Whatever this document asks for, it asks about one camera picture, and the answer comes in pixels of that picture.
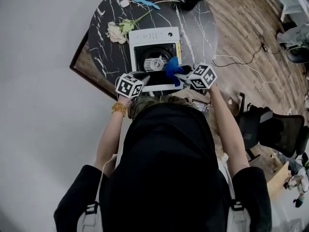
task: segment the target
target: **orange bracelet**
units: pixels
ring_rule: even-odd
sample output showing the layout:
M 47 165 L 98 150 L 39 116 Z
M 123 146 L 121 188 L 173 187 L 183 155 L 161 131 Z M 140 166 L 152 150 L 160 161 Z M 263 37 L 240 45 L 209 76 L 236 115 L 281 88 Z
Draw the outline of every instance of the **orange bracelet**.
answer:
M 120 102 L 117 102 L 112 106 L 112 113 L 113 112 L 122 112 L 123 116 L 126 116 L 127 106 L 123 105 Z

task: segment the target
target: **hand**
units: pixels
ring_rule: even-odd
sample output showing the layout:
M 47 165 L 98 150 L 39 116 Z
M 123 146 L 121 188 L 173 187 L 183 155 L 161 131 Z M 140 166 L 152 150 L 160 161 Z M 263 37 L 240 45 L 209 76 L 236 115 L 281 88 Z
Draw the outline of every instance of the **hand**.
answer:
M 219 91 L 217 85 L 214 83 L 210 88 L 209 88 L 209 93 L 213 93 Z
M 131 102 L 131 99 L 124 97 L 122 95 L 119 95 L 118 102 L 120 102 L 122 105 L 128 106 Z
M 173 57 L 169 60 L 165 69 L 166 76 L 174 81 L 176 87 L 180 85 L 179 79 L 174 76 L 176 73 L 183 74 L 183 69 L 178 65 L 178 57 Z

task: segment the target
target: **white cable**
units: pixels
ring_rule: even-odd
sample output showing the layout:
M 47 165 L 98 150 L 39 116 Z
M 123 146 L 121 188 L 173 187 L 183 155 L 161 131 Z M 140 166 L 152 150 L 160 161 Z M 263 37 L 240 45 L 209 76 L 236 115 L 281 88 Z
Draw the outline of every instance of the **white cable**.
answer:
M 262 79 L 262 84 L 257 88 L 257 90 L 258 90 L 259 92 L 261 92 L 261 91 L 264 89 L 265 83 L 269 83 L 269 84 L 273 83 L 274 85 L 276 85 L 277 89 L 283 94 L 283 113 L 284 113 L 284 115 L 285 115 L 285 94 L 284 94 L 284 92 L 283 92 L 281 89 L 279 89 L 278 85 L 277 85 L 275 82 L 264 81 L 264 79 L 263 79 L 263 77 L 261 76 L 261 74 L 260 74 L 259 71 L 257 71 L 257 70 L 255 70 L 255 69 L 251 68 L 251 67 L 250 67 L 249 65 L 247 65 L 247 64 L 243 64 L 237 57 L 233 57 L 233 56 L 229 56 L 229 55 L 215 55 L 215 57 L 229 57 L 229 58 L 235 58 L 240 64 L 242 64 L 242 65 L 244 65 L 244 66 L 247 66 L 249 69 L 251 69 L 251 70 L 257 72 L 257 73 L 259 74 L 260 78 Z
M 161 3 L 161 2 L 180 2 L 180 1 L 178 1 L 178 0 L 163 0 L 163 1 L 154 2 L 154 4 Z
M 115 87 L 117 87 L 117 81 L 118 81 L 119 78 L 120 78 L 120 76 L 116 78 Z

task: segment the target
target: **office chair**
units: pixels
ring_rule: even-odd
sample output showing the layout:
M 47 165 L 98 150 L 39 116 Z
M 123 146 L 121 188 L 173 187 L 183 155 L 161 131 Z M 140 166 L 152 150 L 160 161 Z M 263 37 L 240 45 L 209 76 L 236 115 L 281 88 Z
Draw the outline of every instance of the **office chair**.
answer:
M 242 97 L 240 111 L 235 120 L 251 160 L 259 157 L 250 150 L 258 143 L 271 147 L 286 157 L 292 157 L 294 153 L 299 156 L 305 152 L 309 128 L 304 126 L 304 117 L 278 115 L 268 107 L 261 108 L 253 105 L 244 112 L 245 94 L 241 93 L 240 96 Z
M 286 51 L 288 59 L 295 64 L 304 64 L 309 62 L 309 48 L 306 45 L 293 46 Z

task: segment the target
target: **black mesh chair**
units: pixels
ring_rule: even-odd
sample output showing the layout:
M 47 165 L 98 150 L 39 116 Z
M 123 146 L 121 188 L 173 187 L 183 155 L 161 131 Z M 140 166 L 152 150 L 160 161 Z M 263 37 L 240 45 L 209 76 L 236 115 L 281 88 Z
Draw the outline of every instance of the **black mesh chair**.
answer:
M 245 148 L 251 160 L 257 158 L 251 148 L 260 143 L 271 147 L 286 157 L 302 155 L 309 139 L 309 128 L 304 126 L 300 115 L 283 116 L 273 113 L 268 107 L 248 105 L 244 112 L 245 94 L 242 97 L 239 115 L 235 117 L 241 131 Z
M 296 157 L 305 152 L 309 128 L 304 126 L 301 115 L 278 115 L 260 124 L 259 142 L 261 145 L 273 148 L 286 157 Z

